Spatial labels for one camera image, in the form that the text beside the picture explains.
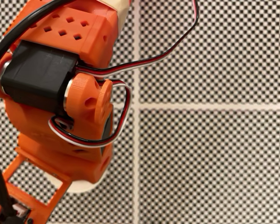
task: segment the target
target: checkerboard background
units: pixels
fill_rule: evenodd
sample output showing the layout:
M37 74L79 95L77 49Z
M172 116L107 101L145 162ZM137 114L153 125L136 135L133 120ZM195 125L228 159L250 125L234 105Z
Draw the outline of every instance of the checkerboard background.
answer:
M0 1L0 38L23 3ZM51 223L280 224L280 0L199 5L171 57L116 76L133 111L108 175L66 194ZM192 21L190 0L134 0L111 64L165 51ZM123 90L113 101L118 117ZM16 136L0 101L2 168ZM42 201L54 192L28 164L11 181Z

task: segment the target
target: wire bundle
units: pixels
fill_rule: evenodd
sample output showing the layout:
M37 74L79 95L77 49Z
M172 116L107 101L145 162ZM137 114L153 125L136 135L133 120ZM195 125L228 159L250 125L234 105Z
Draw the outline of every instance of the wire bundle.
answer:
M21 22L19 22L16 26L14 26L14 28L11 29L0 42L0 59L8 51L10 46L22 34L24 34L27 29L29 29L29 27L31 27L33 24L37 23L39 20L41 20L48 14L55 11L57 8L62 7L66 4L69 4L73 1L74 0L52 0L49 3L46 3L45 5L40 7L39 9L32 12L26 18L24 18ZM151 64L164 60L189 35L189 33L194 29L194 27L198 23L198 18L199 18L198 3L197 3L197 0L192 0L192 2L193 2L193 7L194 7L194 17L195 17L193 25L170 49L168 49L164 53L151 57L151 58L138 60L138 61L134 61L134 62L129 62L129 63L124 63L124 64L120 64L120 65L117 65L114 67L106 68L106 69L97 69L97 68L91 68L88 66L77 65L77 67L76 67L77 71L93 75L94 77L97 77L97 78L106 78L111 75L115 75L120 72L123 72L123 71L146 67ZM114 142L121 134L123 127L125 125L126 119L127 119L127 115L131 108L132 89L126 83L124 83L120 80L112 80L112 82L113 82L114 87L125 87L126 101L125 101L124 109L123 109L122 114L119 119L118 126L110 137L108 137L106 139L102 139L102 140L87 140L87 139L83 139L78 136L75 136L75 135L67 132L64 128L62 128L60 125L57 124L56 119L61 119L58 116L53 116L48 121L48 124L49 124L49 127L51 128L51 130L56 135L58 135L60 138L62 138L63 140L65 140L71 144L74 144L76 146L79 146L79 147L96 148L96 147L103 147L103 146L106 146L106 145Z

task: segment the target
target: red wire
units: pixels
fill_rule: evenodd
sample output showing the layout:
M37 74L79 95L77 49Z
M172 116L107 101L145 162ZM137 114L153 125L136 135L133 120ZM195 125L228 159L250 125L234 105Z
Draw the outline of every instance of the red wire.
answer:
M114 67L111 67L111 68L107 68L107 69L95 69L95 68L87 68L87 67L78 67L78 69L80 71L89 72L89 73L92 73L94 75L104 75L104 74L120 71L120 70L126 69L126 68L137 67L139 65L153 63L153 62L158 61L159 59L165 58L183 41L184 38L186 38L186 36L190 33L190 31L196 25L196 22L197 22L197 19L198 19L198 8L197 8L196 0L193 0L193 6L194 6L194 14L195 14L194 25L166 52L164 52L164 53L162 53L158 56L155 56L155 57L151 57L151 58L148 58L148 59L143 59L143 60L139 60L139 61L135 61L135 62L125 63L125 64L120 64L120 65L117 65L117 66L114 66Z
M124 84L123 81L120 81L120 80L112 80L112 83L113 84ZM123 112L120 116L120 120L119 120L119 123L118 123L118 128L116 128L115 132L112 134L114 137L117 136L117 134L119 133L122 125L123 125L123 122L124 122L124 118L126 117L126 114L127 114L127 109L128 109L128 106L129 106L129 103L130 103L130 100L131 100L131 95L130 95L130 92L129 90L127 89L127 95L126 95L126 103L125 103L125 106L124 106L124 109L123 109ZM99 141L98 143L89 143L89 142L84 142L84 141L81 141L81 140L78 140L78 139L75 139L71 136L68 136L66 133L60 131L58 128L56 128L56 126L54 125L54 123L50 120L50 124L52 125L52 127L58 132L60 133L63 137L67 138L67 139L70 139L76 143L79 143L79 144L83 144L83 145L92 145L92 146L95 146L95 145L101 145L101 144L105 144L107 142L111 142L114 137L112 139L105 139L105 140L101 140Z

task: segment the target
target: white wire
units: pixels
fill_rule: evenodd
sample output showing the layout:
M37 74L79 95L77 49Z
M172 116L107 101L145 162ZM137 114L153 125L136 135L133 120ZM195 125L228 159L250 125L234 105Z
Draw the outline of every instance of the white wire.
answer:
M134 69L139 69L139 68L147 67L149 65L161 62L164 59L166 59L167 57L169 57L170 55L171 54L168 54L168 55L166 55L166 56L164 56L164 57L162 57L162 58L160 58L160 59L158 59L156 61L153 61L153 62L149 62L149 63L146 63L146 64L141 64L141 65L137 65L137 66L133 66L133 67L128 67L128 68L121 69L119 71L114 71L114 72L111 72L111 73L108 73L108 74L105 74L105 75L93 74L93 73L85 71L85 70L79 70L79 68L77 70L79 72L82 72L82 73L85 73L85 74L88 74L88 75L92 75L92 76L97 77L97 78L108 78L109 76L116 75L116 74L124 72L124 71L130 71L130 70L134 70Z
M192 0L192 3L193 3L193 7L194 7L194 17L195 17L195 20L194 20L194 23L196 22L196 19L197 19L197 14L198 14L198 11L196 11L196 4L197 2L195 0ZM109 76L112 76L112 75L116 75L118 73L121 73L121 72L124 72L124 71L130 71L130 70L134 70L134 69L138 69L138 68L142 68L142 67L147 67L149 65L152 65L152 64L155 64L155 63L158 63L158 62L161 62L163 60L165 60L167 57L169 57L173 51L177 48L177 46L174 47L174 49L169 53L167 54L166 56L164 57L161 57L160 59L158 60L155 60L155 61L152 61L152 62L149 62L149 63L145 63L145 64L141 64L141 65L136 65L136 66L132 66L132 67L127 67L127 68L123 68L123 69L120 69L118 71L114 71L114 72L110 72L110 73L107 73L107 74L104 74L104 75L101 75L101 74L93 74L89 71L85 71L85 70L79 70L79 68L77 69L78 71L82 72L82 73L85 73L85 74L89 74L89 75L92 75L94 77L98 77L98 78L107 78Z
M83 147L83 148L99 148L99 147L104 147L104 146L107 146L111 143L113 143L114 141L117 140L117 138L120 136L120 134L122 133L123 131L123 128L126 124L126 120L127 120L127 117L128 117L128 114L130 112L130 109L131 109L131 105L132 105L132 88L129 87L127 84L124 84L124 83L120 83L120 84L114 84L113 87L126 87L128 89L128 91L130 92L130 102L129 102L129 105L127 107L127 112L126 112L126 115L124 117L124 120L123 120L123 123L122 123L122 126L120 127L119 129L119 132L117 133L117 135L109 142L107 143L104 143L104 144L99 144L99 145L95 145L95 146L92 146L92 145L86 145L86 144L80 144L80 143L77 143L75 141L72 141L71 139L68 139L66 138L65 136L63 136L62 134L60 134L50 123L50 120L48 121L48 124L49 124L49 127L50 129L57 135L59 136L61 139L65 140L66 142L68 143L71 143L75 146L78 146L78 147Z

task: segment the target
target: black rod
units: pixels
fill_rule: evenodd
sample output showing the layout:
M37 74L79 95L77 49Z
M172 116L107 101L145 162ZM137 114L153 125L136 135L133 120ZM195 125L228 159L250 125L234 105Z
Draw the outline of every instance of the black rod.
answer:
M8 194L1 170L0 170L0 205L2 207L2 213L5 217L11 217L16 215L16 211L12 206L11 198Z

